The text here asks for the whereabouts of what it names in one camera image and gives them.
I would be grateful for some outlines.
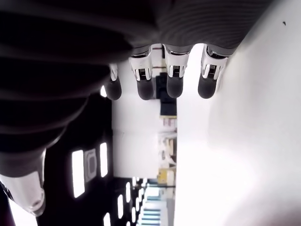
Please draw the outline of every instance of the ceiling light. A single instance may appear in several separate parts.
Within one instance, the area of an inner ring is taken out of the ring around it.
[[[126,184],[126,198],[127,198],[127,202],[129,203],[131,200],[131,185],[130,182],[127,182]]]
[[[136,198],[136,211],[139,212],[139,209],[140,209],[139,199]]]
[[[34,215],[23,210],[18,204],[8,199],[15,226],[38,226]]]
[[[142,190],[140,189],[138,192],[139,201],[142,202]]]
[[[107,143],[100,145],[100,174],[102,177],[108,174]]]
[[[136,221],[136,211],[135,207],[132,208],[132,222],[134,223]]]
[[[73,194],[77,198],[85,192],[84,153],[82,150],[72,153]]]
[[[104,86],[102,86],[102,88],[100,89],[100,95],[103,97],[107,97],[107,93],[105,92]]]
[[[118,204],[118,218],[121,219],[123,216],[123,196],[120,195],[117,199]]]
[[[136,178],[135,177],[132,178],[132,184],[133,184],[133,187],[136,186]]]
[[[111,226],[111,219],[109,213],[106,213],[106,215],[103,217],[103,226]]]

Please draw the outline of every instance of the robotic hand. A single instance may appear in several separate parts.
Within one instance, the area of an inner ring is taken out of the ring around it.
[[[272,1],[4,0],[0,183],[8,197],[31,214],[42,214],[45,150],[102,85],[108,98],[120,98],[112,62],[129,59],[139,96],[148,100],[153,97],[150,47],[164,43],[167,92],[177,98],[193,45],[205,43],[198,93],[210,98],[228,57]]]

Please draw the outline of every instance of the black ceiling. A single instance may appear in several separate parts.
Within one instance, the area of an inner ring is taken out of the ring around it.
[[[100,175],[99,145],[107,143],[108,174]],[[85,183],[85,192],[73,197],[71,153],[96,149],[97,175]],[[126,202],[126,183],[131,178],[114,178],[112,156],[111,101],[94,94],[83,113],[73,121],[63,137],[46,152],[45,183],[46,209],[37,218],[39,226],[103,226],[108,212],[112,226],[131,222],[137,191],[131,189],[132,199]],[[0,225],[14,226],[5,194],[0,192]],[[123,195],[124,214],[118,218],[117,197]]]

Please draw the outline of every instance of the black rubber fingertip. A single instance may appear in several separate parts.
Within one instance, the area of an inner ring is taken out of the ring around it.
[[[154,97],[154,88],[151,79],[137,81],[137,89],[142,100],[149,100]]]
[[[201,75],[198,81],[198,94],[203,99],[211,98],[215,93],[216,80],[204,79]]]
[[[166,89],[171,98],[178,98],[183,92],[183,78],[167,76]]]
[[[107,82],[104,86],[104,89],[108,99],[118,100],[122,94],[119,77],[117,77],[116,81],[110,80],[109,82]]]

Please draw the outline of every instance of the white wall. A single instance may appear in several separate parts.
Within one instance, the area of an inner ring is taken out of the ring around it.
[[[300,10],[299,0],[275,7],[209,100],[193,49],[177,102],[175,226],[301,225]]]
[[[153,50],[152,57],[160,52]],[[128,61],[118,64],[118,73],[122,96],[112,104],[114,176],[156,178],[160,101],[140,99]]]

